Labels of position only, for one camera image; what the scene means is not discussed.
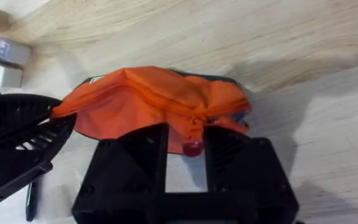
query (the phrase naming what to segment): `black plastic part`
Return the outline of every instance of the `black plastic part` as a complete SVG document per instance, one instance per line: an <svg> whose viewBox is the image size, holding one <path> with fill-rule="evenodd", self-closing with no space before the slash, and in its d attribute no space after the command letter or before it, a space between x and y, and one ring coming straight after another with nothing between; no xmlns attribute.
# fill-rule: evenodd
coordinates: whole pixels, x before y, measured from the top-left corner
<svg viewBox="0 0 358 224"><path fill-rule="evenodd" d="M256 223L293 223L299 204L268 139L208 127L204 140L209 192L252 192Z"/></svg>
<svg viewBox="0 0 358 224"><path fill-rule="evenodd" d="M30 94L0 94L0 201L52 169L70 136L75 115L49 120L61 101Z"/></svg>
<svg viewBox="0 0 358 224"><path fill-rule="evenodd" d="M101 141L73 206L77 223L294 222L298 203L269 140L205 128L209 190L173 194L165 193L167 136L159 124Z"/></svg>

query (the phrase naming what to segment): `orange cloth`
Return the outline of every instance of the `orange cloth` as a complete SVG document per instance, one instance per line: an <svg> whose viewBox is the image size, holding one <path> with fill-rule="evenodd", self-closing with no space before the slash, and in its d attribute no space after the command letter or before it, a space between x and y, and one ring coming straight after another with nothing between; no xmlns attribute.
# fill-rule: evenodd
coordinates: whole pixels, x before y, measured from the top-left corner
<svg viewBox="0 0 358 224"><path fill-rule="evenodd" d="M52 111L52 118L77 113L75 130L96 139L118 138L135 129L169 123L169 152L202 141L207 118L250 110L232 83L181 76L158 67L122 68L73 90ZM216 125L241 129L226 119Z"/></svg>

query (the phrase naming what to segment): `white box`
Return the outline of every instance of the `white box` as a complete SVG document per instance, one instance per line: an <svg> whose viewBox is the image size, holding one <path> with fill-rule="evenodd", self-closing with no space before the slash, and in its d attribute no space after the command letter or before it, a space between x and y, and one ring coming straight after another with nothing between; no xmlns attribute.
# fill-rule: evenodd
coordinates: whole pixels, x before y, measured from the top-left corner
<svg viewBox="0 0 358 224"><path fill-rule="evenodd" d="M0 87L19 88L22 76L23 70L0 65Z"/></svg>

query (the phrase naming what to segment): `blue label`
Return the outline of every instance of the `blue label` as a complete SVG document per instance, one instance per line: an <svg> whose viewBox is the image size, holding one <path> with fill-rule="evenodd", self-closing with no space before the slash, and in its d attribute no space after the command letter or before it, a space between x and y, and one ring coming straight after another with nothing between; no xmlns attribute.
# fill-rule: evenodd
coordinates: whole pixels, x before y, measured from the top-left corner
<svg viewBox="0 0 358 224"><path fill-rule="evenodd" d="M0 39L0 58L6 59L9 49L11 48L11 44L7 41Z"/></svg>

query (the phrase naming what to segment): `wooden table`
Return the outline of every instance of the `wooden table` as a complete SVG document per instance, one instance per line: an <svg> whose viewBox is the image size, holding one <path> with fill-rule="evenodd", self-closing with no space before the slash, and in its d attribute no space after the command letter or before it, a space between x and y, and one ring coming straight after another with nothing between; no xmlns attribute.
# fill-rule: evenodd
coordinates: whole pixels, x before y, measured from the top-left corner
<svg viewBox="0 0 358 224"><path fill-rule="evenodd" d="M23 89L2 91L62 98L86 77L140 65L233 77L254 104L250 135L273 141L300 217L358 223L358 68L348 70L358 66L358 0L0 0L0 9L15 20L3 35L34 48ZM73 223L95 145L74 134L53 161L38 223ZM205 188L197 160L170 163L167 185ZM24 194L0 204L0 223L25 223Z"/></svg>

